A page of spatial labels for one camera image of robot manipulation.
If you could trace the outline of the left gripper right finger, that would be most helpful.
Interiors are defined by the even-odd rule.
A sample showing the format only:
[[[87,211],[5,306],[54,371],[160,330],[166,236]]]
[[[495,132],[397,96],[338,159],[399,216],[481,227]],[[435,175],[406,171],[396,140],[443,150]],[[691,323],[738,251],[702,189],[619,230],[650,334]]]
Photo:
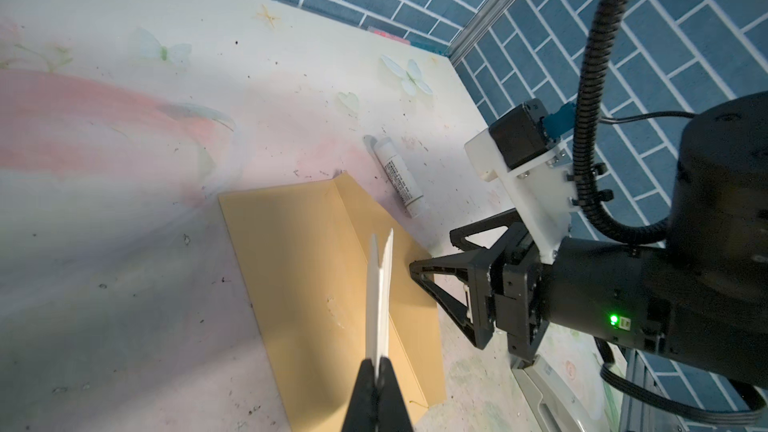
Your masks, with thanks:
[[[376,430],[413,432],[413,425],[391,361],[382,356],[376,378]]]

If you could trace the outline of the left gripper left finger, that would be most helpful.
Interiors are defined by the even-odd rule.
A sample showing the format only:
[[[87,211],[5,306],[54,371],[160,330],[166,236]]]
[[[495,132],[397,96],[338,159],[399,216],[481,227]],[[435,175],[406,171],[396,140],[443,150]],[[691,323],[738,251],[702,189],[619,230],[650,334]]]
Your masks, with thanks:
[[[378,429],[376,369],[371,359],[361,362],[342,432],[375,432]]]

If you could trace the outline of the brown kraft envelope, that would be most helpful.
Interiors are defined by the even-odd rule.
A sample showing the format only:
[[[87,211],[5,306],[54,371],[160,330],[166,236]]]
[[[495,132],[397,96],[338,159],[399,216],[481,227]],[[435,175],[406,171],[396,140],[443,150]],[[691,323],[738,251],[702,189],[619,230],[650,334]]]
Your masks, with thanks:
[[[389,357],[409,416],[444,401],[437,305],[409,273],[428,253],[351,176],[219,202],[293,430],[342,425],[365,356],[372,241],[394,243]]]

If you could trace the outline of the cream letter paper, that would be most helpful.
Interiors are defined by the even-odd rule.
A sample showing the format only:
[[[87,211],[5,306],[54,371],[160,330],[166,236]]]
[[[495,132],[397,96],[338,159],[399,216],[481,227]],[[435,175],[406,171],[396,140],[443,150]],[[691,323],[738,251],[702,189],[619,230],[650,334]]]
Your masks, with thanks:
[[[376,234],[371,236],[366,278],[366,357],[378,378],[380,363],[389,350],[389,300],[393,266],[394,230],[379,252]]]

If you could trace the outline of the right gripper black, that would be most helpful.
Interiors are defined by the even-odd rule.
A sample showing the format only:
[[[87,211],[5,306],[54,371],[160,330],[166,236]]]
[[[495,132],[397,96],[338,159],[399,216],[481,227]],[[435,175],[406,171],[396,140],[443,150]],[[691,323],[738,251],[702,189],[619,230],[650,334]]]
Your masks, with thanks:
[[[414,261],[409,272],[474,347],[484,349],[496,327],[518,364],[528,366],[549,326],[543,314],[547,266],[524,225],[514,224],[521,221],[512,208],[453,229],[450,242],[463,252]],[[497,241],[502,253],[494,264],[491,251],[468,238],[500,227],[509,228]]]

